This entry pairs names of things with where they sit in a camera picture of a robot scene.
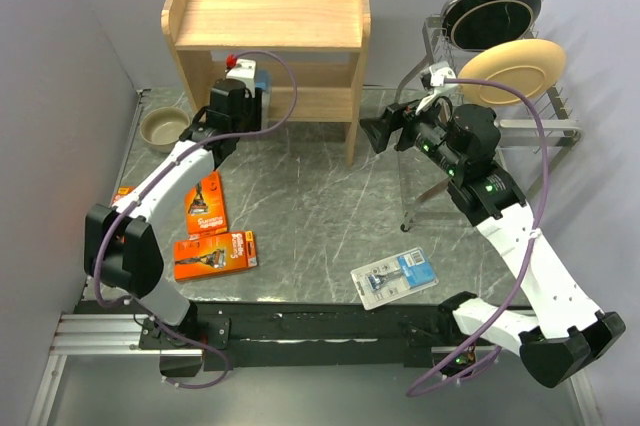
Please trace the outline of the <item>blue razor blister pack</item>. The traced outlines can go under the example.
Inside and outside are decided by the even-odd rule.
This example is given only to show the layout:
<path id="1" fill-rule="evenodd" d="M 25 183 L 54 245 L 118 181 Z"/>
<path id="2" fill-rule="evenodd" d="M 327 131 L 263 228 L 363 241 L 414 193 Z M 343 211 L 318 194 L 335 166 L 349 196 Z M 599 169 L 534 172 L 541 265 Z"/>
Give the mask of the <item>blue razor blister pack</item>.
<path id="1" fill-rule="evenodd" d="M 269 127 L 269 107 L 271 103 L 271 75 L 265 69 L 258 69 L 255 76 L 256 94 L 260 98 L 261 104 L 261 129 Z"/>
<path id="2" fill-rule="evenodd" d="M 362 306 L 373 310 L 438 284 L 421 247 L 389 256 L 350 272 Z"/>

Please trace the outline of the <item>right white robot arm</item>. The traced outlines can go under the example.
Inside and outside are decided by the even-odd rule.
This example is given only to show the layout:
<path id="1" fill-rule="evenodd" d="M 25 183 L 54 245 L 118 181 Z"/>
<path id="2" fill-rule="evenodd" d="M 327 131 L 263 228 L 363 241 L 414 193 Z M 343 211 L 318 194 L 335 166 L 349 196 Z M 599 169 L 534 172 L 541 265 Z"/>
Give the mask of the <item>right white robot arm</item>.
<path id="1" fill-rule="evenodd" d="M 453 204 L 500 255 L 533 313 L 511 311 L 509 299 L 493 306 L 460 293 L 440 306 L 439 336 L 449 344 L 465 340 L 462 349 L 483 339 L 509 350 L 539 384 L 554 388 L 599 359 L 626 325 L 578 286 L 542 234 L 541 213 L 495 160 L 500 140 L 495 112 L 463 104 L 442 121 L 440 109 L 439 103 L 391 104 L 360 126 L 375 152 L 383 152 L 391 134 L 399 132 L 397 151 L 415 147 L 447 175 Z"/>

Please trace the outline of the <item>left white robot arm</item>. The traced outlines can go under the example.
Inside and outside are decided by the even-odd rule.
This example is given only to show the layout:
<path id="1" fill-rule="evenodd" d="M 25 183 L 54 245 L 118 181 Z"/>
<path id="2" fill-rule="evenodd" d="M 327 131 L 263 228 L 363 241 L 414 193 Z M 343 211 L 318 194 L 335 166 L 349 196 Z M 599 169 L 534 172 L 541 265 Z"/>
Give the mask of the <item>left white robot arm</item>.
<path id="1" fill-rule="evenodd" d="M 96 204 L 85 218 L 84 268 L 94 292 L 118 288 L 163 323 L 163 336 L 184 348 L 198 336 L 192 304 L 164 277 L 156 230 L 173 207 L 232 154 L 242 136 L 262 126 L 262 90 L 222 79 L 209 103 L 180 132 L 169 155 L 130 194 L 112 206 Z"/>

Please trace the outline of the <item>wooden two-tier shelf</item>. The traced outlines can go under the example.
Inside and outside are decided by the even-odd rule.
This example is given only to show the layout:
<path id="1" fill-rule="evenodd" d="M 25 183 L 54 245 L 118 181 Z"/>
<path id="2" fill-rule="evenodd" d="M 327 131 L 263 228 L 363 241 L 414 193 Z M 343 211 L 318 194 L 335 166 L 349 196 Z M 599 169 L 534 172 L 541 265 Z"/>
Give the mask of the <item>wooden two-tier shelf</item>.
<path id="1" fill-rule="evenodd" d="M 165 0 L 161 28 L 193 110 L 224 73 L 215 51 L 269 51 L 258 64 L 272 80 L 269 117 L 340 123 L 353 163 L 371 36 L 369 0 Z"/>

